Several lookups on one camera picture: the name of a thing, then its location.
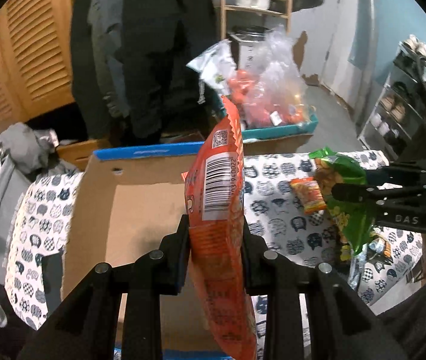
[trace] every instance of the small orange snack packet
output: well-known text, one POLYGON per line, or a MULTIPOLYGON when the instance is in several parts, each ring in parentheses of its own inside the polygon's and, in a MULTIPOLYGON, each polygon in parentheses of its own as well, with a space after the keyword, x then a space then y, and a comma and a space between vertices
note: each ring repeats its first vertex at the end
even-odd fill
POLYGON ((327 208, 318 182, 312 177, 295 178, 290 181, 291 188, 305 207, 305 214, 311 215, 327 208))
POLYGON ((222 97, 227 116, 205 140, 185 181, 193 284, 210 330, 236 360, 256 359, 256 325, 245 292, 243 139, 235 105, 222 97))

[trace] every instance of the barcode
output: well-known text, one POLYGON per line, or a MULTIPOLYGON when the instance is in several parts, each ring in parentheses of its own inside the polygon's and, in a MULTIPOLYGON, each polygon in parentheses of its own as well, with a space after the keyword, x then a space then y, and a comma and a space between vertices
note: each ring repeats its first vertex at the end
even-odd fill
POLYGON ((215 154, 206 160, 202 215, 204 221, 228 218, 231 191, 236 183, 237 172, 235 152, 215 154))
POLYGON ((228 130, 218 130, 213 134, 213 149, 228 144, 228 130))

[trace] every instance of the hanging clothes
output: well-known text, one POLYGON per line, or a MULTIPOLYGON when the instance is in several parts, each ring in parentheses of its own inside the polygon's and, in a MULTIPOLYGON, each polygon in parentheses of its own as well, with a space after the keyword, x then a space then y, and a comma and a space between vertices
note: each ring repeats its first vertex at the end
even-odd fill
POLYGON ((127 117, 123 64, 117 59, 121 48, 121 15, 123 0, 91 0, 88 23, 96 78, 113 118, 127 117))
POLYGON ((73 80, 71 92, 82 113, 88 136, 102 139, 111 130, 111 115, 103 99, 94 63, 88 13, 91 0, 74 0, 71 17, 70 53, 73 80))
POLYGON ((217 40, 211 0, 124 0, 122 57, 135 136, 198 106, 198 74, 186 64, 217 40))
MULTIPOLYGON (((108 135, 111 116, 103 97, 114 92, 118 108, 123 101, 127 104, 133 143, 157 143, 165 120, 199 107, 198 74, 186 64, 216 42, 211 0, 75 0, 72 91, 89 136, 108 135), (101 22, 102 29, 90 27, 89 13, 90 23, 101 22), (94 37, 92 42, 91 31, 106 34, 103 53, 97 50, 100 39, 94 37), (104 56, 113 86, 105 73, 104 56), (103 63, 95 68, 95 61, 103 63)), ((214 93, 205 92, 208 102, 214 93)))

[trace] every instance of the blue wall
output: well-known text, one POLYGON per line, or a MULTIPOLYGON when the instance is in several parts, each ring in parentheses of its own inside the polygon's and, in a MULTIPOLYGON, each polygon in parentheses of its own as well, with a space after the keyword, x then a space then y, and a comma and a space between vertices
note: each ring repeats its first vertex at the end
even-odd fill
MULTIPOLYGON (((366 3, 362 0, 358 2, 360 13, 358 17, 367 15, 365 5, 366 3)), ((399 42, 408 39, 410 34, 415 34, 419 40, 426 43, 426 13, 415 0, 374 0, 374 7, 378 27, 378 47, 373 79, 383 85, 391 69, 399 42)), ((356 39, 350 57, 351 63, 359 68, 364 68, 367 52, 360 46, 368 36, 361 31, 362 27, 358 19, 356 39)))

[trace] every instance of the cat print tablecloth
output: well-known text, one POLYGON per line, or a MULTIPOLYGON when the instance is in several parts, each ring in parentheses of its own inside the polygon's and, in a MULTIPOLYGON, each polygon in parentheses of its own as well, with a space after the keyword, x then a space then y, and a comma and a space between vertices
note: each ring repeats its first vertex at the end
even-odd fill
MULTIPOLYGON (((389 164, 380 151, 343 153, 353 157, 365 169, 389 164)), ((304 266, 332 262, 335 257, 336 232, 325 211, 305 215, 300 200, 291 191, 289 181, 312 176, 314 161, 307 154, 275 154, 245 157, 245 216, 250 231, 262 236, 268 247, 304 266)), ((393 264, 367 262, 358 295, 369 305, 375 303, 421 257, 421 236, 392 228, 378 228, 391 243, 393 264)), ((253 297, 257 323, 258 360, 262 359, 266 333, 267 297, 253 297)), ((305 299, 303 339, 309 344, 305 299)))
POLYGON ((38 330, 48 316, 41 260, 65 246, 83 173, 36 180, 20 206, 7 261, 5 290, 15 313, 38 330))

